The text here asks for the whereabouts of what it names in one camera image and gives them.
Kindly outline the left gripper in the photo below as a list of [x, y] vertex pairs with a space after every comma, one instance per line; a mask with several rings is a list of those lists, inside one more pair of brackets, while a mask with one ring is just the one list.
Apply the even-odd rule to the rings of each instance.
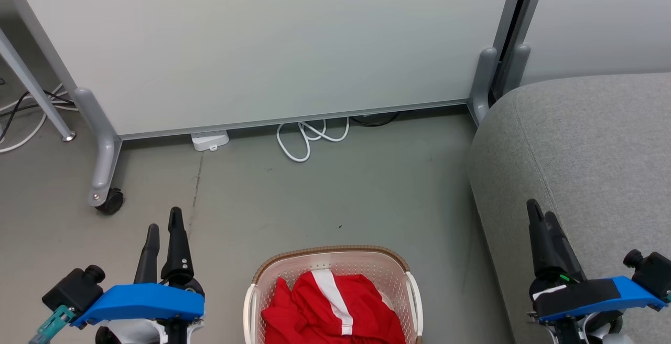
[[[168, 251], [160, 277], [168, 283], [187, 283], [187, 291], [204, 297], [201, 284], [194, 277], [191, 249], [185, 229], [182, 209], [170, 209], [168, 222]], [[157, 224], [148, 227], [145, 244], [141, 250], [134, 284], [157, 282], [157, 256], [160, 253], [160, 228]], [[187, 328], [186, 343], [191, 343], [192, 334], [204, 327], [204, 317]], [[165, 327], [147, 319], [113, 320], [101, 323], [98, 328], [98, 343], [168, 343]]]

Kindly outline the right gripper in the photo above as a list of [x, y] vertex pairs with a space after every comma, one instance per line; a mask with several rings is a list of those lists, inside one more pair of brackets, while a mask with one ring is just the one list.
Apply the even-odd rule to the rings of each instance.
[[[529, 287], [533, 323], [546, 329], [553, 343], [602, 343], [620, 334], [623, 309], [614, 309], [621, 292], [613, 278], [581, 280], [585, 273], [553, 212], [526, 203], [535, 279]], [[556, 272], [556, 258], [566, 272]]]

